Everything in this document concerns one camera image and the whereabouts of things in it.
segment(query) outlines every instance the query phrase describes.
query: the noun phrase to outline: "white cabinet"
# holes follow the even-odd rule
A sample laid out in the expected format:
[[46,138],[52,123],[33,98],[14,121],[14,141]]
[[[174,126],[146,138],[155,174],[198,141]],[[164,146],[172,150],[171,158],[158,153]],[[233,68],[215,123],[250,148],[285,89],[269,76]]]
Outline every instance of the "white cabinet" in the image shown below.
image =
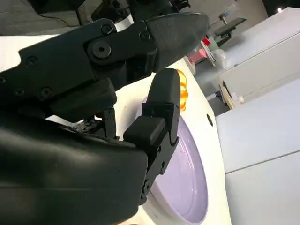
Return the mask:
[[216,118],[232,225],[300,224],[299,97],[297,79]]
[[300,31],[219,76],[235,106],[300,78]]

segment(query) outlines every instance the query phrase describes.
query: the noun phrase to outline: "orange object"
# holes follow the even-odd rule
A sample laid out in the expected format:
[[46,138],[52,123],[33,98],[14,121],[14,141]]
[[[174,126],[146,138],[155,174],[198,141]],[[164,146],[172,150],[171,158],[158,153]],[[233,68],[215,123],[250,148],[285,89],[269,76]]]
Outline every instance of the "orange object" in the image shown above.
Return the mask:
[[188,100],[188,81],[184,73],[177,69],[180,78],[180,111],[185,111]]

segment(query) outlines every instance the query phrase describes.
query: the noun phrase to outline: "white countertop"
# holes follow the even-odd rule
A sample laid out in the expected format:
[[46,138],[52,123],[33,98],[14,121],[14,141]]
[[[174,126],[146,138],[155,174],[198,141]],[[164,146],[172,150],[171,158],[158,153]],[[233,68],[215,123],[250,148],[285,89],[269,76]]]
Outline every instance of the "white countertop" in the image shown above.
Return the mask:
[[[53,36],[0,37],[0,71],[20,63],[17,51],[26,46],[46,40]],[[225,193],[225,172],[213,110],[208,104],[197,82],[184,60],[174,63],[172,68],[180,69],[187,77],[189,98],[187,109],[181,115],[193,134],[205,170],[209,194],[209,208],[203,225],[231,225],[228,203]],[[117,135],[123,132],[135,119],[137,109],[148,95],[153,75],[117,92],[118,102],[115,105]],[[213,121],[209,124],[207,114]],[[124,224],[167,225],[165,215],[157,207],[150,207],[147,202],[139,212]]]

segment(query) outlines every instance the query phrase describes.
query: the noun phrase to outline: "cabinet door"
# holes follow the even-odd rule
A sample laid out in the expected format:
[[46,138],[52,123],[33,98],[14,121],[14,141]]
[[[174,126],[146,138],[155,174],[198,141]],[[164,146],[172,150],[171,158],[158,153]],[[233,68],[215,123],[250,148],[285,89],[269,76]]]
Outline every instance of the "cabinet door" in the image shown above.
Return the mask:
[[300,153],[226,174],[232,225],[300,223]]
[[231,95],[245,102],[291,81],[300,72],[300,34],[273,46],[220,75]]

